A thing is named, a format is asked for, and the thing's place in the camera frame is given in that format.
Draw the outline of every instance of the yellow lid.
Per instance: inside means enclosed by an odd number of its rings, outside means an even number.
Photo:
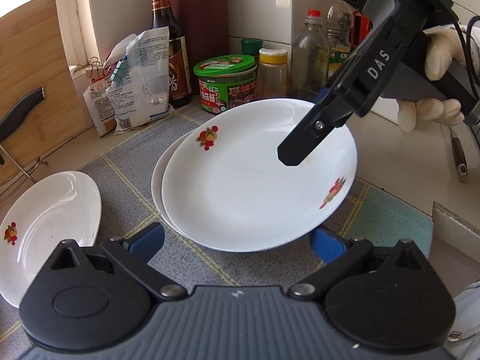
[[[281,65],[287,63],[287,50],[278,50],[278,49],[260,49],[260,62],[266,64],[275,64]]]

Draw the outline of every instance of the wooden cutting board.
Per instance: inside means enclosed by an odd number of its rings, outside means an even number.
[[[55,0],[32,0],[0,17],[0,118],[39,87],[45,88],[45,100],[2,142],[22,166],[88,128],[68,70]],[[2,157],[0,183],[18,173]]]

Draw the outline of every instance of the knife handle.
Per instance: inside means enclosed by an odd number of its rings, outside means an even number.
[[[17,101],[7,114],[0,120],[0,143],[23,123],[35,106],[45,99],[43,88],[37,88]]]
[[[463,152],[460,139],[457,137],[452,138],[452,150],[455,166],[457,167],[458,179],[460,182],[466,183],[469,178],[467,171],[467,160],[465,159],[465,153]]]

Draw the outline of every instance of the cable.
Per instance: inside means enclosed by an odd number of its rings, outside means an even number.
[[[475,99],[478,101],[479,100],[479,95],[477,93],[477,89],[475,88],[475,83],[474,83],[474,78],[473,78],[473,76],[476,75],[476,74],[475,74],[475,69],[473,68],[471,54],[468,52],[467,44],[465,42],[465,39],[463,38],[462,29],[460,28],[460,26],[458,25],[457,22],[454,22],[453,24],[454,24],[455,29],[457,30],[458,36],[460,38],[460,43],[462,44],[463,54],[465,55],[466,72],[467,72],[468,77],[469,77],[470,86],[472,87],[472,93],[473,93],[473,96],[475,97]]]
[[[473,77],[475,78],[475,81],[477,83],[478,86],[480,86],[480,79],[477,75],[477,73],[475,72],[475,67],[473,66],[473,61],[472,61],[472,44],[471,44],[471,40],[472,40],[472,28],[473,28],[473,25],[480,20],[480,16],[474,16],[470,19],[469,21],[469,25],[467,26],[466,28],[466,50],[467,50],[467,57],[469,58],[470,60],[470,64],[472,66],[472,69],[473,69]]]

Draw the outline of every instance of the stacked plates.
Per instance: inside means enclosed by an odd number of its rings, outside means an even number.
[[[231,252],[271,249],[324,222],[353,183],[357,149],[343,126],[299,166],[280,162],[278,145],[312,106],[261,100],[176,140],[152,176],[153,200],[165,222],[200,245]]]

